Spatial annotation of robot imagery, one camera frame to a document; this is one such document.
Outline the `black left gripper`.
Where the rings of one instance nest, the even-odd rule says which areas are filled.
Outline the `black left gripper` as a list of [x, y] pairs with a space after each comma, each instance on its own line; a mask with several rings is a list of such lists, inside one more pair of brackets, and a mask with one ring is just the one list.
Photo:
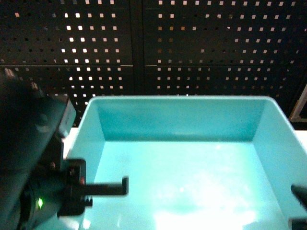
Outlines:
[[93, 206], [89, 196], [125, 196], [129, 193], [129, 178], [123, 177], [121, 183], [87, 184], [84, 195], [76, 194], [86, 183], [86, 161], [68, 159], [64, 161], [67, 168], [64, 176], [64, 198], [58, 216], [80, 216], [87, 207]]

